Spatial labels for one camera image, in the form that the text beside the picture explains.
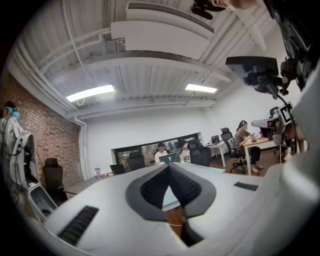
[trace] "air conditioner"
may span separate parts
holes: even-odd
[[[148,2],[128,2],[126,5],[127,21],[150,21],[173,25],[194,32],[210,40],[214,28],[202,20],[166,5]]]
[[[128,2],[127,21],[111,23],[111,37],[125,38],[126,51],[155,51],[198,60],[214,29],[192,15],[161,4]]]

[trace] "laptop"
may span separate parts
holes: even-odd
[[[113,172],[113,174],[117,175],[117,174],[125,174],[125,168],[122,164],[114,164],[114,165],[110,165],[111,171]]]
[[[212,144],[215,144],[216,142],[219,143],[220,142],[219,135],[212,136],[211,141],[212,141]]]
[[[159,157],[160,162],[169,163],[169,162],[180,162],[180,153],[175,152],[167,155],[163,155]]]

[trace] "fluorescent light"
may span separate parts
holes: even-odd
[[[83,99],[86,97],[90,97],[90,96],[94,96],[94,95],[98,95],[98,94],[110,93],[110,92],[114,92],[114,91],[115,91],[114,87],[111,84],[108,84],[108,85],[92,88],[89,90],[80,91],[80,92],[72,94],[66,98],[69,101],[74,102],[76,100],[80,100],[80,99]]]
[[[212,94],[214,94],[217,90],[216,88],[211,88],[211,87],[192,84],[192,83],[188,83],[185,89],[187,91],[199,91],[199,92],[206,92],[206,93],[212,93]]]

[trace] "cup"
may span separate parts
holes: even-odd
[[[95,168],[95,173],[96,173],[96,176],[99,180],[101,180],[101,172],[100,172],[100,168]]]

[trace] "wooden floor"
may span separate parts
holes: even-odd
[[[270,166],[280,163],[279,154],[280,154],[279,150],[277,150],[275,153],[273,150],[262,151],[260,155],[259,163],[264,168],[260,170],[259,174],[255,174],[253,171],[251,171],[251,175],[264,177]],[[211,158],[210,167],[225,169],[226,173],[230,173],[230,169],[233,167],[234,160],[233,158],[230,158],[228,154],[224,154],[224,160],[225,160],[225,167],[222,164],[222,159],[219,154],[218,156],[213,156]],[[242,168],[238,167],[237,169],[232,170],[232,173],[242,174]],[[245,174],[248,175],[247,167],[245,167]]]
[[[261,152],[260,164],[264,168],[260,170],[259,174],[255,174],[254,172],[251,172],[251,174],[254,176],[264,177],[270,166],[280,163],[279,153],[280,153],[279,150],[276,151],[276,153],[274,153],[273,150]],[[225,169],[226,173],[230,173],[230,169],[233,167],[233,159],[230,158],[228,154],[224,155],[224,159],[225,159],[225,168],[223,166],[220,155],[213,156],[211,158],[210,167]],[[232,170],[232,173],[242,175],[242,168],[238,167],[237,169]],[[181,237],[184,210],[181,207],[177,207],[177,208],[168,210],[166,212],[166,216],[167,216],[167,222],[171,224],[171,228],[173,229],[173,231],[178,235],[178,237]]]

